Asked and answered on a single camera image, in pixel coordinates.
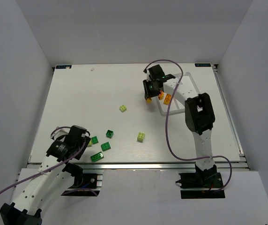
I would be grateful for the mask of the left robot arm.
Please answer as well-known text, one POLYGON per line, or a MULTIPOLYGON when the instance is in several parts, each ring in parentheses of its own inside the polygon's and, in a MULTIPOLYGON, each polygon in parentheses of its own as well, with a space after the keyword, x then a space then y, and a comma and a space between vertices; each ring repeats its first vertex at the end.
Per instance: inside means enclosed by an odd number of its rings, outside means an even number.
POLYGON ((87 129, 73 125, 67 134, 56 128, 51 133, 53 143, 35 175, 26 180, 28 185, 10 204, 0 209, 6 225, 40 225, 43 213, 71 186, 83 178, 83 169, 71 163, 80 159, 91 138, 87 129))

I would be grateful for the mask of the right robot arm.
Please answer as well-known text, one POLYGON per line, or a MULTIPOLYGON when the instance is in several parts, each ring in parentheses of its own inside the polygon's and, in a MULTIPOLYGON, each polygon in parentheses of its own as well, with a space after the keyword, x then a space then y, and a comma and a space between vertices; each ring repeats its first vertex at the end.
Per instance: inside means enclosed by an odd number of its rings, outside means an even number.
POLYGON ((211 133, 215 114, 209 94, 199 92, 189 72, 165 74, 160 65, 155 65, 145 68, 144 73, 147 75, 143 80, 145 99, 164 92, 184 106, 185 123, 194 138, 196 172, 214 175, 216 165, 212 155, 211 133))

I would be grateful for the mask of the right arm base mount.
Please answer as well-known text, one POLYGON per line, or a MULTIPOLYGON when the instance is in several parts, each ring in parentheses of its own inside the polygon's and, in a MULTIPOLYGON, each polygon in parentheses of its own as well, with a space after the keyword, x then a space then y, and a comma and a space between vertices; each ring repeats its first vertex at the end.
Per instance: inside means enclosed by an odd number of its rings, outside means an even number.
POLYGON ((202 180, 197 173, 180 173, 175 182, 180 187, 181 199, 224 199, 223 180, 220 173, 208 180, 202 180))

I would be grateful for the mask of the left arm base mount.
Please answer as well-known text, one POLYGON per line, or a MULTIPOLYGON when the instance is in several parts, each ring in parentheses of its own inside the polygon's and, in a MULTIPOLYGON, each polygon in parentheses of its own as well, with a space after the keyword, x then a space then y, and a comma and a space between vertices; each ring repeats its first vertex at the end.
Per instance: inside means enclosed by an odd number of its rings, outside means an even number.
POLYGON ((97 197, 102 186, 103 172, 100 170, 85 170, 78 165, 67 164, 63 170, 73 177, 73 184, 62 196, 97 197))

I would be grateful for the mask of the yellow long lego brick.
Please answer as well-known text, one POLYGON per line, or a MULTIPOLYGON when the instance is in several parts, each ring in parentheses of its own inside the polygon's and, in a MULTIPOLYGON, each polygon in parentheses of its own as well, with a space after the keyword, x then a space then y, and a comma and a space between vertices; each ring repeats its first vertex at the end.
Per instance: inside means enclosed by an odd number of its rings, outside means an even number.
POLYGON ((165 98, 164 98, 164 105, 168 105, 171 101, 171 95, 170 94, 166 94, 165 98))

